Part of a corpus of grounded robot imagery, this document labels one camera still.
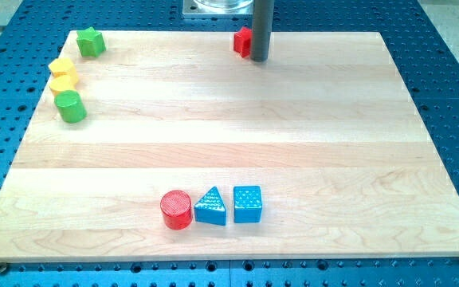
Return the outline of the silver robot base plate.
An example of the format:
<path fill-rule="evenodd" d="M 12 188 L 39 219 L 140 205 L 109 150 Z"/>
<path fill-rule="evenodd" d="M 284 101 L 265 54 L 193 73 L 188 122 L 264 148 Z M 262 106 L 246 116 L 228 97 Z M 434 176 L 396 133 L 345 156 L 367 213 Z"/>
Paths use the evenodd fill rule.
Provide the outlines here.
<path fill-rule="evenodd" d="M 183 0 L 182 14 L 186 16 L 222 16 L 251 14 L 253 0 Z"/>

